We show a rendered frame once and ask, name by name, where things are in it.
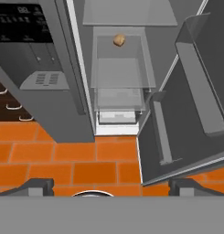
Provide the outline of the grey fridge body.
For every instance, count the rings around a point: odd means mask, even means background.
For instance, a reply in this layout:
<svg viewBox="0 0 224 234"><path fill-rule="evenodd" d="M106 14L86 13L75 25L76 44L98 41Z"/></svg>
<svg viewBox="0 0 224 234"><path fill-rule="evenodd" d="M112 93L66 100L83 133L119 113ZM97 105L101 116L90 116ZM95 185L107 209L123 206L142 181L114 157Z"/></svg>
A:
<svg viewBox="0 0 224 234"><path fill-rule="evenodd" d="M185 16L196 13L202 0L169 0L176 17L176 27L143 27L155 73L156 87L141 88L144 94L143 111L97 111L95 109L95 92L91 86L91 67L93 51L93 29L95 27L126 27L126 26L85 26L83 24L85 0L74 0L75 12L80 31L80 43L91 94L91 107L95 120L95 136L137 135L147 114L147 103L151 95L158 90L168 73L176 56L174 41Z"/></svg>

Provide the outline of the round black white-rimmed object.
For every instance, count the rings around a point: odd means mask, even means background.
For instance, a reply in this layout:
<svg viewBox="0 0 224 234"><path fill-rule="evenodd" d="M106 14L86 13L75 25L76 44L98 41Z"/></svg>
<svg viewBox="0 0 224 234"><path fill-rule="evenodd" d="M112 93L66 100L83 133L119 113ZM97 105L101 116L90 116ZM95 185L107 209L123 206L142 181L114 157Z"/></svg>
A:
<svg viewBox="0 0 224 234"><path fill-rule="evenodd" d="M114 197L114 195L101 190L84 190L72 195L72 197Z"/></svg>

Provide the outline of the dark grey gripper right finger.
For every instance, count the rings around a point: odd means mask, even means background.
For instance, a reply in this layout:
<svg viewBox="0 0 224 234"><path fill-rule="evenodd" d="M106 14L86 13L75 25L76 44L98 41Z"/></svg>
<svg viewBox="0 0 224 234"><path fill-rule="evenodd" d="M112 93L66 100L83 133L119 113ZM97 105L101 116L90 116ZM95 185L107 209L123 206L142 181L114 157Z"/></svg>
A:
<svg viewBox="0 0 224 234"><path fill-rule="evenodd" d="M175 178L168 182L169 196L173 197L222 197L224 193L203 187L191 178Z"/></svg>

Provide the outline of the large grey door bin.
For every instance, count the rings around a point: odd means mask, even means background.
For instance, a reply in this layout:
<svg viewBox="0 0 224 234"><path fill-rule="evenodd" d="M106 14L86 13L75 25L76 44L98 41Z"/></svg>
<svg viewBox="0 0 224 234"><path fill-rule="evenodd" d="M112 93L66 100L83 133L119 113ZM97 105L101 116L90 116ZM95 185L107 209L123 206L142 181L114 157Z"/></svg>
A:
<svg viewBox="0 0 224 234"><path fill-rule="evenodd" d="M176 39L176 50L204 133L213 136L224 134L224 116L196 43L209 16L210 13L190 16L184 21Z"/></svg>

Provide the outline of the dark brown drawer cabinet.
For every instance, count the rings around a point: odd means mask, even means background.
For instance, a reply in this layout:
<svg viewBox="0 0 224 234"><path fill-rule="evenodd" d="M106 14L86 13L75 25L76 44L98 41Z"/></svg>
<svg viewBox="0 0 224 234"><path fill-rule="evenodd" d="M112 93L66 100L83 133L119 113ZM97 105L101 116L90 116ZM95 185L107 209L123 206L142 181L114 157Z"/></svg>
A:
<svg viewBox="0 0 224 234"><path fill-rule="evenodd" d="M0 90L5 89L6 87L0 82ZM19 116L24 118L31 116L24 107L17 111L9 111L5 108L7 104L18 106L21 103L9 91L4 95L0 95L0 122L20 122L18 120Z"/></svg>

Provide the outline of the grey fridge door with dispenser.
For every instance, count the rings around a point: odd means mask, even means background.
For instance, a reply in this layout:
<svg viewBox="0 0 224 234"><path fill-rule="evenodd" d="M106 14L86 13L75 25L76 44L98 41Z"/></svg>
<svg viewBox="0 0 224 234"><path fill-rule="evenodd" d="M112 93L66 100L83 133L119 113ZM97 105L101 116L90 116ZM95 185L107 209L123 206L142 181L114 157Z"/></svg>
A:
<svg viewBox="0 0 224 234"><path fill-rule="evenodd" d="M94 141L74 0L0 0L0 82L55 142Z"/></svg>

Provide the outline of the small grey door bin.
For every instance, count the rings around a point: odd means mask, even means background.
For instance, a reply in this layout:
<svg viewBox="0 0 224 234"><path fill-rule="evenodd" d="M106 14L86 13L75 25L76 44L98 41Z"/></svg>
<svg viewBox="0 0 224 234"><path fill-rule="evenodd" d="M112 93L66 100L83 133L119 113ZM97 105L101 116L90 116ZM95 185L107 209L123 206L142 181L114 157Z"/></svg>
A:
<svg viewBox="0 0 224 234"><path fill-rule="evenodd" d="M155 130L155 142L158 150L159 163L160 165L172 165L182 161L182 158L174 158L171 151L161 103L164 97L164 91L155 92L150 100L150 111Z"/></svg>

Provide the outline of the yellow lemon wedge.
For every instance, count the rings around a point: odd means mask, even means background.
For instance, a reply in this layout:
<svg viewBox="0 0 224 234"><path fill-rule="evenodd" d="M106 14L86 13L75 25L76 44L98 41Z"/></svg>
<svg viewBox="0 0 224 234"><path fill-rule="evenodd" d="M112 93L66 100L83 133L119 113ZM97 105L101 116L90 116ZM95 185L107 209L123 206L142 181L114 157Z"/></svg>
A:
<svg viewBox="0 0 224 234"><path fill-rule="evenodd" d="M117 34L113 38L113 44L117 47L121 47L125 42L126 36L124 34Z"/></svg>

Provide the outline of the large clear fridge drawer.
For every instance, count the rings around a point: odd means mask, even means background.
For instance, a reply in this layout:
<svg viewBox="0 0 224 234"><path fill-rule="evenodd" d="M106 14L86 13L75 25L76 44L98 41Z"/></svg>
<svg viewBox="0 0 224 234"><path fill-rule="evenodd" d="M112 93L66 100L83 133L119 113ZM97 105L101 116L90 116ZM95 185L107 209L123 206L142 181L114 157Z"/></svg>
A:
<svg viewBox="0 0 224 234"><path fill-rule="evenodd" d="M121 47L117 34L126 36ZM143 27L95 27L91 86L97 89L155 88L155 73Z"/></svg>

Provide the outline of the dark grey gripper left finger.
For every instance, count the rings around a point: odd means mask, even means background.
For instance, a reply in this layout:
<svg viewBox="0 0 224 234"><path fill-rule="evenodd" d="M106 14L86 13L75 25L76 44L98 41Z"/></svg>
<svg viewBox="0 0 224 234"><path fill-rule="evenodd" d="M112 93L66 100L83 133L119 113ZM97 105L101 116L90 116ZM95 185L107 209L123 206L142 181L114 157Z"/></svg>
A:
<svg viewBox="0 0 224 234"><path fill-rule="evenodd" d="M31 178L22 186L0 192L0 197L53 197L53 187L52 178Z"/></svg>

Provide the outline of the grey fridge door with bins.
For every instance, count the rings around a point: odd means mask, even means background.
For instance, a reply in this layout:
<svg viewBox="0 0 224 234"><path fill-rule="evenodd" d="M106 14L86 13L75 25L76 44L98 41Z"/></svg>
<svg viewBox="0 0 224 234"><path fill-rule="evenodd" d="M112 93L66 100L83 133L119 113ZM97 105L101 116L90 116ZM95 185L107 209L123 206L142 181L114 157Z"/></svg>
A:
<svg viewBox="0 0 224 234"><path fill-rule="evenodd" d="M185 16L176 39L188 17L207 13L210 13L208 22L196 43L224 116L224 0L202 0L196 13ZM161 87L154 93L158 91L165 92L161 103L173 157L182 161L160 165L150 101L147 102L147 114L136 137L141 185L150 186L223 165L224 133L213 136L204 133L177 50Z"/></svg>

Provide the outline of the clear glass fridge shelf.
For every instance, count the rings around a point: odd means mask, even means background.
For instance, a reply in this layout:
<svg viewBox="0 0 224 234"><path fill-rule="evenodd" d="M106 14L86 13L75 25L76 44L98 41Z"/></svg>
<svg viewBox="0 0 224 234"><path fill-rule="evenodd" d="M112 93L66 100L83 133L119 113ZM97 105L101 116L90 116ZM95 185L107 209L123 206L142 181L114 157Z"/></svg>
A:
<svg viewBox="0 0 224 234"><path fill-rule="evenodd" d="M169 0L85 0L85 26L176 27Z"/></svg>

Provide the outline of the small clear fridge drawer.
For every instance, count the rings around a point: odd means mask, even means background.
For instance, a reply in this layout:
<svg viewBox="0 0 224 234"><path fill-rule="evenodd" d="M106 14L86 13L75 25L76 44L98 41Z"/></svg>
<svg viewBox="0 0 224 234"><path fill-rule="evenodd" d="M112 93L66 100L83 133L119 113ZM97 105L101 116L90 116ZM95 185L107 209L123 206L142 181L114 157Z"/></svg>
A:
<svg viewBox="0 0 224 234"><path fill-rule="evenodd" d="M141 89L97 89L97 111L143 111L144 94Z"/></svg>

